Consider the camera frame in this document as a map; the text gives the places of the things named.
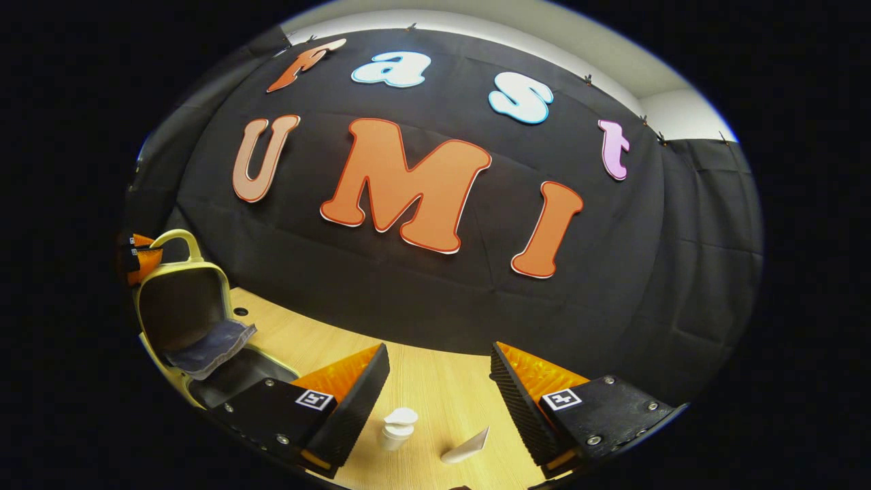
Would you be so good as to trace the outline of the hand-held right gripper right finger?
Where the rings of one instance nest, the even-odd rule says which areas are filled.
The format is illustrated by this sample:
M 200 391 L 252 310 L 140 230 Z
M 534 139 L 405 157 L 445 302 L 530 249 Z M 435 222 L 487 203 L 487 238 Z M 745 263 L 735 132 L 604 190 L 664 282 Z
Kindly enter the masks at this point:
M 504 342 L 492 344 L 489 376 L 547 480 L 597 470 L 688 407 L 671 406 L 613 374 L 585 378 Z

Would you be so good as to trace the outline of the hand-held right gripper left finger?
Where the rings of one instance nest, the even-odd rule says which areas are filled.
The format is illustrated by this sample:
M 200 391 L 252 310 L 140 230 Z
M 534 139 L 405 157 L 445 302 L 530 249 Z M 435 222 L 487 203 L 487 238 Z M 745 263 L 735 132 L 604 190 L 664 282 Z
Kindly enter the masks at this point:
M 209 413 L 282 463 L 335 478 L 389 372 L 388 347 L 380 342 L 292 382 L 264 376 Z

